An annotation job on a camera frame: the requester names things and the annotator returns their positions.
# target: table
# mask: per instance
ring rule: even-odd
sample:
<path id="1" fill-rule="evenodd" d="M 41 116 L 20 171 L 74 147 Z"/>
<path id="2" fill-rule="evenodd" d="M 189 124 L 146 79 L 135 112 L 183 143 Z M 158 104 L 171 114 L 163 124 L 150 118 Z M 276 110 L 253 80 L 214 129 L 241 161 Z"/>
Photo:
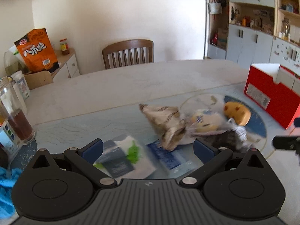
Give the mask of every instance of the table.
<path id="1" fill-rule="evenodd" d="M 26 105 L 28 118 L 37 130 L 38 148 L 62 153 L 72 146 L 83 147 L 95 138 L 107 141 L 121 134 L 132 135 L 143 144 L 155 141 L 157 135 L 138 109 L 140 102 L 179 107 L 190 97 L 203 93 L 241 99 L 260 114 L 268 127 L 267 145 L 262 153 L 286 189 L 286 202 L 280 217 L 293 224 L 297 222 L 300 210 L 300 195 L 295 192 L 300 190 L 298 158 L 290 152 L 274 152 L 271 140 L 275 135 L 297 132 L 293 128 L 284 130 L 243 95 L 246 79 L 246 70 L 225 60 L 136 65 L 37 88 L 26 100 Z M 192 145 L 183 150 L 197 167 L 202 165 L 193 154 Z M 165 172 L 156 165 L 158 170 L 150 178 L 166 178 Z M 293 165 L 293 171 L 291 168 L 286 170 L 289 165 Z"/>

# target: glass cup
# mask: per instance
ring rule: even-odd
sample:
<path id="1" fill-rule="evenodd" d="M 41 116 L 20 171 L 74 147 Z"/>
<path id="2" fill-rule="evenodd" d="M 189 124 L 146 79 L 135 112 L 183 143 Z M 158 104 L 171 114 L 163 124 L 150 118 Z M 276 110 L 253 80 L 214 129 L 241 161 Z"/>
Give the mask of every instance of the glass cup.
<path id="1" fill-rule="evenodd" d="M 24 115 L 17 94 L 7 77 L 0 80 L 0 113 L 23 145 L 30 143 L 35 131 Z"/>

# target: barcode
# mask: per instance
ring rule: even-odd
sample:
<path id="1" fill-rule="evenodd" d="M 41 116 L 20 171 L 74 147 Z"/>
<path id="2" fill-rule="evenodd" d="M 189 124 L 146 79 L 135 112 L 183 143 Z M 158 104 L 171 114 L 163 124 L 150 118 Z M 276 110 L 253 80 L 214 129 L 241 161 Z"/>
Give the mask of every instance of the barcode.
<path id="1" fill-rule="evenodd" d="M 248 85 L 246 94 L 250 96 L 253 100 L 255 100 L 258 104 L 260 104 L 264 109 L 267 109 L 270 102 L 270 98 L 267 97 L 259 89 L 257 89 L 254 85 Z"/>
<path id="2" fill-rule="evenodd" d="M 49 64 L 49 63 L 50 63 L 50 59 L 49 59 L 49 58 L 43 61 L 43 65 L 44 65 L 44 66 L 46 66 L 46 65 Z"/>

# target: red box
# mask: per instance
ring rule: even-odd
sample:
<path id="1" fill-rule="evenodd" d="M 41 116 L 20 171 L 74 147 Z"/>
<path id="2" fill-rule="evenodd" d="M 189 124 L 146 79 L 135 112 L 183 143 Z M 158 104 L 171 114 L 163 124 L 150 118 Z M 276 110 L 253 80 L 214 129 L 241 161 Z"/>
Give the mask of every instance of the red box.
<path id="1" fill-rule="evenodd" d="M 245 95 L 287 129 L 300 116 L 300 80 L 280 64 L 252 64 Z"/>

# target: blue package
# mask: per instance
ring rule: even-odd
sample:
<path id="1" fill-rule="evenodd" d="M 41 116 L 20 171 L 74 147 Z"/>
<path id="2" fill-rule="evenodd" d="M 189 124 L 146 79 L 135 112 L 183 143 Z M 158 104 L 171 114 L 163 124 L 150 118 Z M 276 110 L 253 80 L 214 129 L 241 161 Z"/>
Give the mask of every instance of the blue package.
<path id="1" fill-rule="evenodd" d="M 155 158 L 166 168 L 170 178 L 177 178 L 193 170 L 192 162 L 185 158 L 183 151 L 176 147 L 173 151 L 167 151 L 160 147 L 160 141 L 147 145 Z"/>

